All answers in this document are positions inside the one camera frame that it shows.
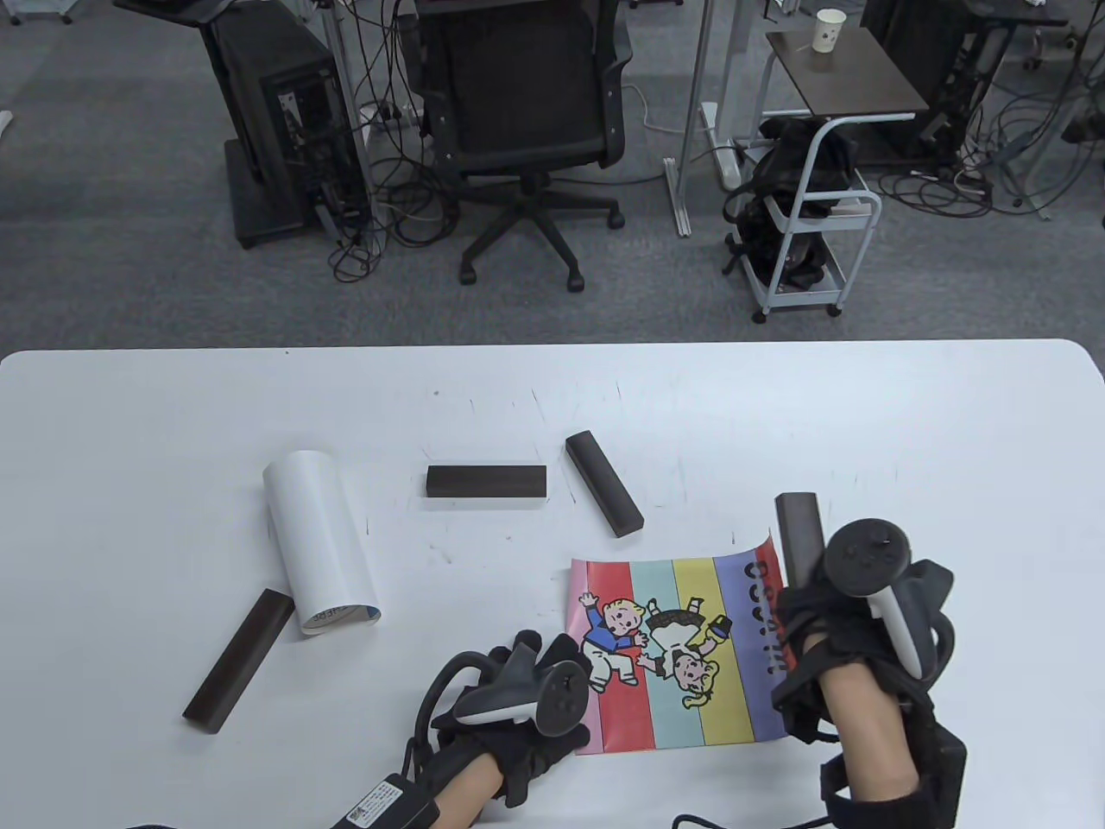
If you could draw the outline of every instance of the computer case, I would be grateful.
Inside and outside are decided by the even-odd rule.
[[[964,0],[867,0],[860,25],[929,108],[914,120],[864,130],[873,140],[860,138],[859,162],[875,169],[954,166],[1014,27],[986,19]]]
[[[238,108],[227,164],[242,245],[315,224],[318,208],[337,220],[362,214],[365,181],[330,51],[278,0],[240,0],[211,38]]]

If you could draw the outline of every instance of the cartoon character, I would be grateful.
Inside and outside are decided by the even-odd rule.
[[[641,654],[636,663],[661,679],[674,676],[678,686],[690,696],[683,697],[683,707],[698,707],[714,695],[714,676],[717,662],[707,660],[722,642],[728,641],[733,621],[718,616],[708,625],[699,612],[702,599],[692,598],[686,610],[661,610],[655,599],[650,599],[644,625],[652,641],[663,648],[660,657]]]
[[[633,660],[618,651],[649,643],[641,632],[644,608],[630,599],[614,599],[599,612],[599,599],[592,592],[580,596],[579,604],[587,610],[587,621],[591,625],[582,642],[583,655],[591,660],[591,688],[601,694],[615,671],[627,685],[638,684]]]

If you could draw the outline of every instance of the rainbow striped paper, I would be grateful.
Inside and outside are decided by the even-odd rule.
[[[718,558],[573,560],[568,633],[592,662],[580,753],[785,736],[771,707],[789,668],[774,612],[781,587],[770,537]]]

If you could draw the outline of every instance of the human hand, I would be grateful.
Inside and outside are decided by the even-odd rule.
[[[540,634],[533,630],[519,631],[513,648],[493,648],[487,655],[499,664],[506,664],[518,646],[526,646],[534,653],[540,653]],[[591,663],[580,653],[579,644],[567,633],[561,633],[552,640],[545,655],[537,662],[537,670],[543,671],[566,660],[576,662],[583,669],[586,682],[586,676],[591,673]],[[472,690],[472,688],[465,689],[461,696]],[[496,797],[505,796],[508,807],[524,802],[532,780],[540,777],[577,748],[586,746],[591,739],[591,733],[586,725],[577,725],[558,737],[547,737],[537,731],[532,720],[523,723],[505,721],[465,725],[457,722],[453,710],[436,717],[432,725],[438,730],[438,744],[442,749],[454,743],[464,742],[475,744],[495,758],[504,778],[503,788]]]

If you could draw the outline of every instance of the chair base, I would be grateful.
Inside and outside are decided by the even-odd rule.
[[[551,180],[548,174],[523,176],[519,180],[520,193],[495,192],[487,189],[464,189],[456,193],[461,201],[478,204],[504,206],[506,210],[480,237],[467,246],[461,255],[462,285],[473,285],[476,282],[476,271],[472,261],[497,242],[506,231],[523,219],[529,219],[541,231],[552,245],[564,263],[568,265],[567,288],[569,293],[579,293],[586,287],[582,274],[579,272],[579,261],[571,252],[549,214],[549,210],[606,210],[607,227],[618,230],[625,227],[625,217],[618,207],[617,199],[599,196],[581,196],[549,189]]]

